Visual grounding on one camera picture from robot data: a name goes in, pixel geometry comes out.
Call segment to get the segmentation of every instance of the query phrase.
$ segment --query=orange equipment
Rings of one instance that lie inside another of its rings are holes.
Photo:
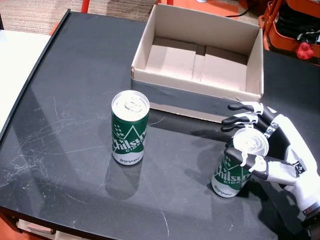
[[[264,30],[263,34],[263,46],[264,49],[269,49],[268,39],[272,46],[277,49],[296,52],[299,59],[309,59],[313,56],[320,58],[320,45],[308,44],[304,42],[303,46],[300,41],[281,35],[275,24],[275,18],[279,12],[282,4],[288,4],[288,6],[298,12],[320,18],[320,3],[314,0],[273,0],[268,2],[264,15],[261,15],[258,19],[259,26]]]

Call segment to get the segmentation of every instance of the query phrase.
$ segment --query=pull tab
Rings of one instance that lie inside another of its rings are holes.
[[[136,103],[134,99],[126,101],[124,107],[132,112],[139,113],[142,110],[142,107],[139,103]]]

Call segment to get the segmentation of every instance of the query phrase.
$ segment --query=black cable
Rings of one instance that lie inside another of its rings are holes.
[[[239,15],[229,15],[229,16],[225,16],[226,18],[235,18],[235,17],[241,17],[243,15],[245,15],[250,9],[252,9],[253,7],[255,7],[259,2],[256,1],[255,4],[251,5],[247,10],[245,10],[243,13],[239,14]]]

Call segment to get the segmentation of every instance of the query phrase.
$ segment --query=white floor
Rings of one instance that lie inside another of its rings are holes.
[[[49,38],[0,30],[0,131]]]

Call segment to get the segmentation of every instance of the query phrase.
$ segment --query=carpet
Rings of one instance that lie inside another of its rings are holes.
[[[237,0],[219,2],[239,5]],[[91,0],[88,13],[146,22],[154,3],[155,0]],[[49,34],[67,9],[80,12],[81,6],[82,0],[0,0],[0,14],[5,30]],[[238,9],[239,13],[245,11],[241,6]],[[257,18],[248,12],[238,20],[257,24]]]

